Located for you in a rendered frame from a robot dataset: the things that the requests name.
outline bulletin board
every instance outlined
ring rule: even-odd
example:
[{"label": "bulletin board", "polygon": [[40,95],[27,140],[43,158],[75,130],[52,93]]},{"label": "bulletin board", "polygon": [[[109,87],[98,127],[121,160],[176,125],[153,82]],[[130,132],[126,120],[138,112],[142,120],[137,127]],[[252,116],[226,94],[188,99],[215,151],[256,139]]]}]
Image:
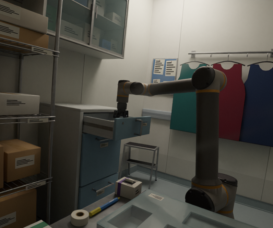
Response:
[{"label": "bulletin board", "polygon": [[153,59],[151,83],[174,81],[177,68],[178,59]]}]

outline green stripe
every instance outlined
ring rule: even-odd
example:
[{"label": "green stripe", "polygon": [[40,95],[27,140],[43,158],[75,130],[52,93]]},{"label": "green stripe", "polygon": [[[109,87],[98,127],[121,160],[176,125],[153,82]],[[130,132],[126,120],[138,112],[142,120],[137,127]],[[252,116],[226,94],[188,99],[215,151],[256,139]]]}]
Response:
[{"label": "green stripe", "polygon": [[40,223],[40,224],[37,224],[37,225],[35,225],[35,226],[32,226],[32,228],[44,228],[44,227],[46,227],[46,226],[48,226],[48,224],[45,223],[45,222],[42,222],[42,223]]}]

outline step stool leg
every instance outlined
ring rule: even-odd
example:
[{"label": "step stool leg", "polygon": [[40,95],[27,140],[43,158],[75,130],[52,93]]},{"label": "step stool leg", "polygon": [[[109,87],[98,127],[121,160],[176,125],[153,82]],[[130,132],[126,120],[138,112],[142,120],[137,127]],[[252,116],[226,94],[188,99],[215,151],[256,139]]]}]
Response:
[{"label": "step stool leg", "polygon": [[[129,147],[129,159],[131,156],[131,147]],[[130,175],[130,163],[128,163],[128,174]]]},{"label": "step stool leg", "polygon": [[159,147],[156,154],[155,181],[157,180],[157,176],[158,176],[158,161],[159,161]]},{"label": "step stool leg", "polygon": [[120,173],[119,173],[119,179],[122,178],[122,171],[123,171],[124,160],[125,160],[125,147],[126,147],[126,145],[124,144],[124,149],[123,149],[123,154],[122,154],[121,169],[120,169]]},{"label": "step stool leg", "polygon": [[155,151],[153,151],[153,157],[152,157],[152,163],[151,163],[151,171],[150,171],[150,178],[149,178],[148,189],[150,189],[150,186],[151,186],[151,178],[152,178],[152,171],[153,171],[153,165],[154,165],[154,157],[155,157]]}]

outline cabinet door handle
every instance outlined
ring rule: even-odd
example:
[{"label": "cabinet door handle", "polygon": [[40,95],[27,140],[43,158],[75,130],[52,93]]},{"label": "cabinet door handle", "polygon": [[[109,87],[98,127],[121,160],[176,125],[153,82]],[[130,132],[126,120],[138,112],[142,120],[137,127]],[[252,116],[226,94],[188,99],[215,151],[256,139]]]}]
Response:
[{"label": "cabinet door handle", "polygon": [[95,190],[95,189],[93,188],[92,191],[95,191],[96,193],[98,193],[98,192],[100,192],[100,191],[102,191],[102,190],[104,190],[104,189],[106,189],[106,188],[108,188],[108,187],[114,185],[114,183],[111,183],[110,181],[108,181],[108,184],[110,184],[110,185],[107,185],[107,186],[105,186],[105,187],[103,187],[103,188],[101,188],[101,189],[99,189],[99,190]]},{"label": "cabinet door handle", "polygon": [[135,133],[135,135],[141,136],[142,135],[142,129],[143,129],[143,120],[142,119],[136,119],[135,121],[136,122],[141,122],[140,134]]},{"label": "cabinet door handle", "polygon": [[98,139],[98,138],[95,138],[95,140],[97,140],[99,142],[104,142],[104,141],[109,141],[109,140],[112,140],[112,139],[109,139],[109,138],[107,138],[107,139]]}]

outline tape roll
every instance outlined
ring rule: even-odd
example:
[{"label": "tape roll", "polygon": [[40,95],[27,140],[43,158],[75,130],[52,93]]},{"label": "tape roll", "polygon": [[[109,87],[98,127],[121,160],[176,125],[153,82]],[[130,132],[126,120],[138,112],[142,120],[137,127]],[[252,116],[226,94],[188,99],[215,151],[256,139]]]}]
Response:
[{"label": "tape roll", "polygon": [[86,210],[75,210],[71,213],[71,224],[84,226],[89,222],[89,212]]}]

